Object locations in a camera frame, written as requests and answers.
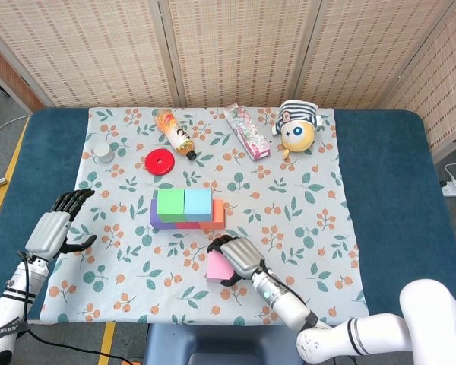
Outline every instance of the yellow tape line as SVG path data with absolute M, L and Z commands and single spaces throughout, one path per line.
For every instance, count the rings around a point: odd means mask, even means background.
M 115 333 L 115 323 L 108 322 L 105 325 L 105 332 L 103 333 L 103 343 L 101 344 L 101 352 L 109 354 L 112 349 L 113 334 Z M 100 356 L 98 365 L 108 365 L 108 357 Z
M 27 125 L 29 124 L 29 118 L 25 121 L 24 129 L 22 129 L 21 137 L 18 139 L 17 146 L 15 147 L 14 154 L 10 160 L 8 165 L 7 172 L 5 173 L 5 178 L 8 181 L 5 185 L 0 186 L 0 208 L 2 207 L 2 203 L 5 199 L 5 194 L 7 193 L 8 185 L 12 179 L 12 175 L 14 175 L 15 165 L 17 164 L 18 155 L 21 152 L 22 141 L 24 140 L 25 130 L 27 129 Z

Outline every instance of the robotic arm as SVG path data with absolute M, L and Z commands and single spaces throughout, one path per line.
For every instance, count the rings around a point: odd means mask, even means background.
M 246 238 L 222 236 L 208 247 L 221 252 L 233 266 L 231 286 L 240 279 L 252 280 L 254 289 L 293 331 L 296 346 L 307 363 L 321 363 L 340 355 L 368 355 L 413 351 L 414 363 L 456 364 L 456 300 L 437 281 L 422 279 L 401 292 L 405 320 L 383 313 L 351 319 L 332 328 L 318 320 L 304 301 L 270 269 L 264 256 Z
M 91 189 L 67 192 L 58 197 L 50 212 L 37 223 L 21 252 L 22 262 L 14 275 L 6 282 L 0 297 L 0 364 L 9 364 L 14 352 L 15 339 L 28 330 L 27 313 L 47 279 L 47 265 L 59 253 L 83 251 L 90 247 L 96 236 L 78 245 L 66 244 L 71 222 L 83 203 L 94 194 Z

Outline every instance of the floral tablecloth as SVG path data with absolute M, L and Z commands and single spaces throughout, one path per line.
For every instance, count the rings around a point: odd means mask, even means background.
M 280 324 L 249 281 L 231 288 L 205 279 L 206 248 L 216 236 L 247 236 L 274 272 L 329 324 L 368 315 L 358 247 L 338 166 L 332 109 L 306 153 L 282 160 L 271 136 L 275 108 L 248 108 L 271 143 L 253 162 L 222 109 L 175 109 L 198 158 L 176 154 L 165 176 L 144 169 L 154 148 L 171 148 L 154 124 L 153 108 L 90 109 L 77 188 L 91 187 L 68 235 L 85 252 L 60 255 L 41 312 L 44 322 L 117 321 L 196 325 Z M 116 157 L 101 164 L 93 147 L 108 141 Z M 210 187 L 225 201 L 225 231 L 161 230 L 149 224 L 158 189 Z

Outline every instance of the green block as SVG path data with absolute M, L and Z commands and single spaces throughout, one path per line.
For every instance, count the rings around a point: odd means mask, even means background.
M 157 216 L 162 223 L 186 222 L 184 189 L 160 189 L 157 193 Z

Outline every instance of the plush toy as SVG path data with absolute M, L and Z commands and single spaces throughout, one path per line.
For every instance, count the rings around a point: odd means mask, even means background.
M 290 151 L 302 152 L 311 147 L 317 110 L 317 105 L 301 100 L 287 100 L 280 106 L 272 134 L 280 134 L 282 138 L 284 160 L 289 157 Z

